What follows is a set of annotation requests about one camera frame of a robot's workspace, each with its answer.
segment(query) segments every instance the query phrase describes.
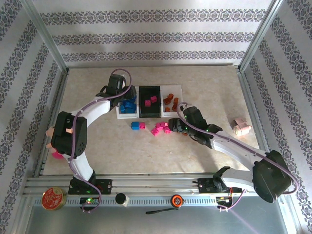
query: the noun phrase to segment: blue toy brick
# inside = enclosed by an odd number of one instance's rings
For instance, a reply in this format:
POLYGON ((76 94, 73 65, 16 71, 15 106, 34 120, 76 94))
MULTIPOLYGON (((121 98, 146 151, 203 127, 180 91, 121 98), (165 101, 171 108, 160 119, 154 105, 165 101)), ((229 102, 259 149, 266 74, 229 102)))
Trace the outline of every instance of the blue toy brick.
POLYGON ((123 105, 120 106, 120 113, 124 114, 125 112, 125 107, 123 105))
POLYGON ((140 129, 140 122, 132 122, 131 128, 132 128, 132 130, 139 130, 140 129))
POLYGON ((135 103, 137 100, 137 97, 135 96, 133 99, 129 99, 128 101, 131 102, 131 103, 135 103))
POLYGON ((131 108, 131 109, 136 109, 137 105, 131 103, 131 102, 126 102, 125 108, 131 108))
POLYGON ((131 108, 126 108, 125 113, 126 114, 134 114, 136 112, 136 110, 131 109, 131 108))

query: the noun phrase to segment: pink toy brick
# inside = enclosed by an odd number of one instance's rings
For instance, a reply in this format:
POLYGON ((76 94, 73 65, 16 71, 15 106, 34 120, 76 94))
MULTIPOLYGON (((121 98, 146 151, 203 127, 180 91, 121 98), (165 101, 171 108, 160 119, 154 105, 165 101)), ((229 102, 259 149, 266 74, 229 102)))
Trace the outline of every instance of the pink toy brick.
POLYGON ((151 131, 151 133, 152 133, 154 136, 156 136, 156 135, 159 134, 159 130, 158 130, 157 128, 153 128, 152 131, 151 131))
POLYGON ((165 133, 170 133, 170 132, 171 132, 170 129, 169 129, 168 127, 164 127, 163 129, 164 129, 164 132, 165 132, 165 133))
POLYGON ((150 107, 151 106, 151 101, 150 100, 145 100, 145 107, 150 107))
POLYGON ((140 122, 140 125, 139 125, 139 126, 140 126, 140 129, 145 129, 145 126, 146 126, 146 125, 145 125, 144 122, 140 122))
POLYGON ((157 97, 156 97, 156 96, 152 96, 152 97, 151 97, 151 101, 152 101, 152 103, 157 102, 157 97))
POLYGON ((161 126, 161 123, 157 123, 155 125, 155 128, 158 129, 158 130, 162 130, 163 129, 163 126, 161 126))

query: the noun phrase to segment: metal frame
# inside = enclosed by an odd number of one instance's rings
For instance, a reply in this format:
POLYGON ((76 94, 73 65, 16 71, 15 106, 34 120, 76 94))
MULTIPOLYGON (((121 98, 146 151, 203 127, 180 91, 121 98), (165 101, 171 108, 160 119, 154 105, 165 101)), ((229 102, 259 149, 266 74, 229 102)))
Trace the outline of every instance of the metal frame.
POLYGON ((242 88, 243 96, 244 96, 244 99, 245 99, 245 102, 247 105, 247 110, 249 112, 249 116, 250 116, 250 119, 252 121, 253 130, 254 130, 255 136, 257 138, 259 148, 260 148, 260 150, 264 150, 264 151, 268 152, 269 147, 268 147, 268 144, 265 140, 264 132, 263 132, 263 129, 261 127, 260 119, 259 119, 259 116, 257 114, 257 110, 256 110, 256 107, 254 105, 253 97, 252 97, 252 94, 251 94, 250 89, 248 87, 245 74, 244 74, 244 72, 240 72, 239 70, 237 70, 237 75, 238 75, 238 80, 239 80, 240 86, 242 88))
POLYGON ((283 3, 284 0, 273 0, 271 4, 268 7, 267 13, 264 16, 264 19, 260 23, 252 42, 248 46, 248 49, 244 55, 244 58, 239 64, 240 71, 244 71, 246 67, 248 66, 250 60, 255 54, 255 51, 257 50, 259 44, 261 43, 262 39, 264 38, 266 32, 269 29, 270 24, 272 23, 279 7, 283 3))
MULTIPOLYGON (((261 123, 251 96, 251 92, 247 85, 247 80, 244 75, 244 70, 248 66, 251 58, 253 57, 256 49, 258 48, 260 42, 262 41, 265 33, 267 32, 275 14, 277 13, 283 0, 273 0, 270 4, 268 11, 261 22, 258 30, 256 31, 255 37, 253 38, 247 52, 237 68, 237 75, 240 81, 240 85, 243 91, 243 95, 247 104, 247 108, 252 120, 253 128, 257 137, 257 141, 260 149, 268 150, 268 145, 266 143, 263 130, 261 128, 261 123)), ((61 69, 65 72, 68 68, 65 65, 61 54, 59 53, 56 45, 54 44, 51 35, 49 34, 46 26, 44 25, 40 15, 35 9, 34 4, 31 0, 21 0, 24 8, 26 9, 31 20, 34 22, 39 33, 47 44, 52 55, 56 59, 57 63, 61 69)), ((56 121, 57 114, 61 106, 61 100, 66 87, 68 76, 65 78, 63 85, 61 86, 61 92, 58 94, 57 102, 53 110, 51 124, 53 125, 56 121)), ((33 206, 39 204, 43 192, 48 188, 53 186, 61 187, 67 191, 69 182, 72 178, 71 175, 53 175, 53 176, 40 176, 40 172, 44 167, 43 162, 46 160, 48 155, 48 150, 44 149, 40 155, 38 167, 36 168, 35 178, 29 178, 26 181, 24 192, 22 194, 21 202, 19 204, 18 213, 14 222, 12 234, 22 234, 26 232, 27 225, 30 219, 31 210, 33 206)), ((123 174, 123 175, 98 175, 97 178, 109 178, 113 180, 112 194, 105 195, 104 200, 109 200, 110 202, 103 202, 102 206, 105 205, 115 205, 111 202, 116 193, 124 192, 127 193, 129 197, 140 197, 141 199, 149 199, 152 197, 166 198, 172 196, 173 194, 179 193, 182 196, 189 197, 192 199, 207 199, 208 197, 212 199, 211 203, 203 203, 204 205, 215 205, 214 199, 216 196, 228 196, 228 193, 224 194, 199 194, 198 187, 196 184, 192 183, 193 180, 197 178, 211 178, 213 175, 210 173, 178 173, 178 174, 123 174)), ((250 192, 244 194, 244 196, 257 196, 255 192, 250 192)), ((81 196, 69 195, 68 199, 74 201, 73 203, 67 202, 66 206, 77 206, 76 200, 81 196)), ((300 232, 300 222, 293 208, 292 199, 288 196, 281 196, 278 199, 280 209, 285 220, 285 224, 288 233, 301 233, 300 232)), ((196 202, 190 202, 189 205, 200 205, 196 202)))
MULTIPOLYGON (((64 96, 64 92, 65 92, 65 88, 66 88, 66 84, 67 84, 67 79, 68 79, 68 76, 69 76, 69 72, 68 73, 64 73, 63 74, 63 77, 60 78, 60 88, 59 88, 59 91, 58 93, 56 93, 56 104, 55 104, 55 107, 53 109, 53 112, 52 112, 52 116, 51 116, 51 120, 50 120, 50 123, 49 123, 49 127, 53 126, 57 120, 57 117, 58 117, 58 114, 59 114, 59 109, 60 109, 60 106, 61 106, 61 103, 62 103, 62 99, 63 99, 63 96, 64 96)), ((45 139, 44 139, 44 144, 43 144, 43 149, 41 151, 41 154, 39 156, 39 160, 38 160, 38 164, 37 164, 37 167, 36 167, 36 170, 35 170, 35 173, 34 173, 34 177, 39 177, 40 176, 40 173, 41 173, 41 170, 43 170, 44 168, 44 161, 46 160, 47 156, 48 156, 48 153, 49 153, 49 149, 47 149, 45 146, 48 144, 49 142, 49 138, 45 135, 44 136, 45 139)))
POLYGON ((42 18, 40 14, 38 13, 33 1, 32 0, 20 0, 20 2, 22 6, 24 7, 25 11, 27 12, 30 20, 33 22, 39 34, 41 35, 45 45, 48 47, 54 60, 57 62, 62 72, 67 73, 68 67, 66 66, 65 61, 61 53, 59 52, 57 46, 55 45, 51 34, 49 33, 47 27, 42 21, 42 18))
MULTIPOLYGON (((115 203, 117 193, 123 192, 132 200, 128 206, 169 207, 169 199, 174 194, 183 196, 185 206, 216 206, 216 197, 229 196, 229 193, 200 194, 198 185, 192 181, 198 178, 212 178, 211 173, 177 173, 177 174, 111 174, 98 175, 99 179, 112 179, 112 192, 104 195, 100 206, 119 206, 115 203)), ((32 208, 41 205, 42 194, 53 186, 68 190, 71 175, 40 176, 28 178, 15 218, 11 234, 23 234, 27 230, 32 208)), ((257 196, 255 192, 244 196, 257 196)), ((92 195, 68 195, 65 206, 80 206, 80 197, 92 195)))

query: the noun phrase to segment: patterned wallpaper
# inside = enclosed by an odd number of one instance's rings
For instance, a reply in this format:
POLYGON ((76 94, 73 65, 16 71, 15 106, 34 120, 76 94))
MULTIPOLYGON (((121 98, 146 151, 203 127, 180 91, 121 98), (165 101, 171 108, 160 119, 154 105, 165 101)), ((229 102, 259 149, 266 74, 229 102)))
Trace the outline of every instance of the patterned wallpaper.
POLYGON ((304 233, 312 233, 311 26, 311 1, 285 1, 245 71, 268 145, 300 184, 293 200, 304 233))
POLYGON ((0 234, 9 233, 43 146, 60 69, 18 0, 0 1, 0 234))
POLYGON ((69 67, 234 63, 270 0, 36 0, 69 67))

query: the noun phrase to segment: red label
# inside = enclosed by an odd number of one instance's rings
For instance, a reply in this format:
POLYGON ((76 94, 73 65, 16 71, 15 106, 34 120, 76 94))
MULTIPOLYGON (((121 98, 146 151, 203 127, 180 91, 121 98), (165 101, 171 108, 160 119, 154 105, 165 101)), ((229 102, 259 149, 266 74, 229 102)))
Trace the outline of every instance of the red label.
POLYGON ((62 191, 57 188, 50 188, 44 193, 42 197, 42 205, 47 210, 53 210, 60 205, 62 199, 62 191))

